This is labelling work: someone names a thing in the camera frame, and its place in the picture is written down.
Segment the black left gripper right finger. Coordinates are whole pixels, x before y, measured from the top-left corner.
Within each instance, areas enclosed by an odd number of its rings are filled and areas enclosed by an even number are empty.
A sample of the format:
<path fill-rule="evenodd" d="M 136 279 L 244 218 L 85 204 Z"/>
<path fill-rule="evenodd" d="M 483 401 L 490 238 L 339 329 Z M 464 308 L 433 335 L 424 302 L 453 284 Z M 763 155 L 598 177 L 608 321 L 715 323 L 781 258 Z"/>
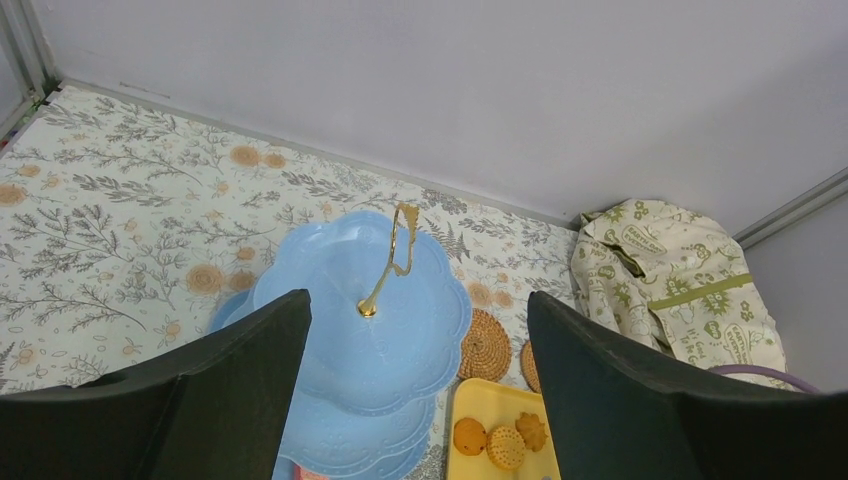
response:
<path fill-rule="evenodd" d="M 843 479 L 847 396 L 670 358 L 543 291 L 527 324 L 566 479 Z"/>

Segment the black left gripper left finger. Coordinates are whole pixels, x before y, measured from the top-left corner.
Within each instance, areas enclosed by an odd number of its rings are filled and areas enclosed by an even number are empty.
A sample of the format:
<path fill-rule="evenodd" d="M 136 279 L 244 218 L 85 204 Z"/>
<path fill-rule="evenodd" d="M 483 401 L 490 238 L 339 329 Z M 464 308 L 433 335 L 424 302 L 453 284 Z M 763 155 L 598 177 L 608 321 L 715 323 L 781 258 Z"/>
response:
<path fill-rule="evenodd" d="M 268 479 L 309 332 L 293 290 L 148 361 L 1 399 L 5 479 Z"/>

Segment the orange flower cookie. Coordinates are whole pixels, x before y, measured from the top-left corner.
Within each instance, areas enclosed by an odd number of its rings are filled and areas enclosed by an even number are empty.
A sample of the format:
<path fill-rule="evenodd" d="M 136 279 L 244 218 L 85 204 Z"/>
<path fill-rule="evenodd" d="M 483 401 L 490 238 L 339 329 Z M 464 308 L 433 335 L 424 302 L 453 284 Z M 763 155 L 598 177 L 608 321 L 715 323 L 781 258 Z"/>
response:
<path fill-rule="evenodd" d="M 515 428 L 527 449 L 539 452 L 546 445 L 548 440 L 546 424 L 541 421 L 538 414 L 521 412 L 515 421 Z"/>

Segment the woven rattan coaster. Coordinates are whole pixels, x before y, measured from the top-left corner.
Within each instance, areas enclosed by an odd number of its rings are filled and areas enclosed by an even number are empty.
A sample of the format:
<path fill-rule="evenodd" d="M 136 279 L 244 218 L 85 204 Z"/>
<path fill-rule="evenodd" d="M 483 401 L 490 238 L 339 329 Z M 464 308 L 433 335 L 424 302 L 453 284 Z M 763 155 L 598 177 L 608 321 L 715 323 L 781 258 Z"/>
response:
<path fill-rule="evenodd" d="M 538 372 L 536 369 L 535 359 L 533 355 L 532 345 L 527 340 L 522 346 L 520 352 L 520 367 L 522 376 L 527 386 L 535 393 L 541 392 Z"/>
<path fill-rule="evenodd" d="M 458 377 L 499 382 L 511 359 L 510 339 L 501 323 L 489 312 L 473 308 L 471 326 L 461 343 Z"/>

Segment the orange waffle cookie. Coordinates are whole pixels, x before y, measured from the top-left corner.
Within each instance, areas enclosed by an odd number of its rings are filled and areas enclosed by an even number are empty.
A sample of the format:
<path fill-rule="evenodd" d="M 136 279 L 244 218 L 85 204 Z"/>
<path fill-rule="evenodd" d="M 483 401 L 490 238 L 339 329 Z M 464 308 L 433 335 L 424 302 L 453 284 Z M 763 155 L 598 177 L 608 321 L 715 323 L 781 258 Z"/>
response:
<path fill-rule="evenodd" d="M 486 452 L 499 469 L 515 471 L 525 460 L 525 442 L 517 429 L 508 425 L 494 428 L 488 435 Z"/>

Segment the yellow serving tray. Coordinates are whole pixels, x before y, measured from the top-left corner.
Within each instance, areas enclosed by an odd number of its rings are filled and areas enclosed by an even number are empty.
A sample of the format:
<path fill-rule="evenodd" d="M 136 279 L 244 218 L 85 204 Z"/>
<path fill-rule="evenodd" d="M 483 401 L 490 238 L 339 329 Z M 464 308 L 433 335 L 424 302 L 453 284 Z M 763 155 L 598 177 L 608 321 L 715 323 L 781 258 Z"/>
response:
<path fill-rule="evenodd" d="M 477 456 L 460 454 L 453 446 L 454 424 L 461 418 L 472 417 L 483 424 L 487 436 L 496 427 L 508 425 L 515 428 L 521 412 L 538 414 L 546 424 L 548 440 L 539 452 L 525 449 L 523 465 L 515 471 L 497 468 L 488 458 L 486 449 Z M 518 390 L 482 379 L 461 382 L 454 395 L 450 423 L 450 451 L 447 461 L 448 479 L 559 479 L 552 434 L 548 425 L 544 402 L 539 394 Z"/>

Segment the blue three-tier cake stand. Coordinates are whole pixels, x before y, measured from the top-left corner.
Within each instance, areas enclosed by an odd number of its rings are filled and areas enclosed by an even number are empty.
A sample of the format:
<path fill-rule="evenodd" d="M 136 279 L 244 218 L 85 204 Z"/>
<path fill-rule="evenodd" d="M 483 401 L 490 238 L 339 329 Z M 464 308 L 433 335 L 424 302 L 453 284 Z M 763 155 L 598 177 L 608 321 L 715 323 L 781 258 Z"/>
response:
<path fill-rule="evenodd" d="M 284 293 L 311 298 L 309 328 L 273 470 L 401 479 L 424 457 L 437 397 L 458 373 L 468 295 L 419 210 L 371 211 L 289 233 L 256 284 L 226 301 L 218 331 Z"/>

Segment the pink cake slice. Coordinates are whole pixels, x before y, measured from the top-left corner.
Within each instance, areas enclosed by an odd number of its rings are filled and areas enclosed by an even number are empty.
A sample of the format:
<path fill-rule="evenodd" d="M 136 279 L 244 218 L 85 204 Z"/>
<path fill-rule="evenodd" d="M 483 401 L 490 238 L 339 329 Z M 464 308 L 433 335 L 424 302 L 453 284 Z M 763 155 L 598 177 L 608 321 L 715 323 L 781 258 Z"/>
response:
<path fill-rule="evenodd" d="M 329 480 L 327 476 L 307 470 L 299 465 L 293 467 L 295 480 Z"/>

